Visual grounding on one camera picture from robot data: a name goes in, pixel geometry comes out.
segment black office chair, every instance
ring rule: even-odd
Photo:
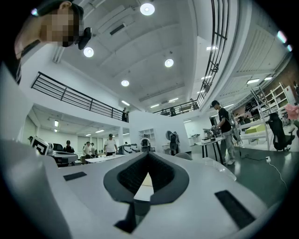
[[[289,151],[290,148],[287,148],[287,146],[291,145],[292,141],[295,139],[295,135],[292,134],[295,128],[289,131],[289,134],[291,135],[285,135],[282,121],[278,117],[278,114],[276,112],[270,114],[270,119],[268,121],[268,124],[274,135],[274,139],[273,139],[274,148],[277,151],[279,150],[284,151],[285,148],[287,151]]]

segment table leg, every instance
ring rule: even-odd
[[[216,161],[218,162],[218,160],[217,160],[217,154],[216,154],[216,150],[215,150],[215,146],[214,146],[214,144],[213,144],[213,149],[214,149],[214,153],[215,153]]]
[[[206,148],[206,145],[205,145],[205,148]],[[207,149],[206,149],[206,157],[207,157]]]
[[[218,142],[216,142],[216,145],[217,145],[217,148],[218,148],[218,153],[219,153],[219,157],[220,157],[220,162],[221,162],[221,164],[223,164],[223,159],[222,159],[222,155],[221,155],[221,151],[220,151]]]

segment light-colored trousers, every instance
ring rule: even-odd
[[[228,154],[230,159],[235,159],[235,147],[233,143],[233,129],[231,129],[228,132],[222,133],[222,137],[225,138],[225,140],[221,141],[220,145],[220,152],[223,158],[223,161],[225,161],[225,154],[226,149],[228,149]]]

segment floor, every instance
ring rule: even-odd
[[[297,127],[294,125],[286,126],[284,127],[284,132],[286,135],[290,135],[289,131],[290,129],[295,128],[293,131],[293,135],[295,135],[295,139],[292,141],[292,145],[289,145],[288,147],[291,147],[290,151],[291,152],[299,152],[299,138],[296,134]],[[270,144],[270,151],[276,151],[273,145],[273,132],[271,131],[270,127],[268,129],[268,135],[269,135],[269,141],[271,142]],[[260,150],[268,150],[268,145],[267,141],[265,138],[255,140],[254,142],[251,142],[249,144],[248,140],[243,140],[241,144],[242,148],[253,148],[253,149],[260,149]]]
[[[191,148],[193,160],[201,160],[201,146],[192,146]],[[207,149],[208,157],[215,159],[213,146],[208,145]],[[232,165],[226,165],[237,177],[237,182],[254,192],[268,207],[282,200],[286,188],[276,169],[270,166],[266,160],[255,161],[244,158],[245,155],[252,159],[263,159],[270,156],[271,164],[279,170],[287,187],[289,187],[299,169],[299,152],[276,152],[235,147],[236,162]]]

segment rectangular ceiling light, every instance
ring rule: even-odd
[[[232,105],[234,105],[234,104],[231,104],[231,105],[227,105],[227,106],[225,106],[224,108],[230,107],[230,106],[232,106]]]
[[[252,83],[258,82],[259,80],[260,79],[249,80],[249,81],[247,81],[247,84],[252,84]]]
[[[288,48],[288,50],[289,50],[289,51],[292,51],[292,50],[293,50],[293,48],[292,48],[292,46],[291,46],[291,45],[288,45],[288,47],[287,47],[287,48]]]
[[[154,107],[157,107],[157,106],[159,106],[159,104],[157,104],[157,105],[153,105],[153,106],[151,106],[151,108],[154,108]]]
[[[175,99],[171,99],[169,102],[172,102],[172,101],[175,101],[175,100],[177,100],[178,98],[175,98]]]
[[[206,50],[210,50],[210,49],[211,49],[211,47],[207,47],[207,48],[206,48]],[[215,50],[215,49],[218,49],[218,47],[213,46],[213,50]]]
[[[208,78],[211,78],[212,76],[207,76],[207,77],[202,77],[201,79],[208,79]]]
[[[277,33],[277,37],[283,42],[283,43],[286,43],[286,37],[285,35],[282,33],[282,31],[279,31]]]
[[[124,104],[127,105],[127,106],[130,106],[130,104],[128,104],[126,101],[123,101],[123,100],[122,100],[122,103],[124,103]]]

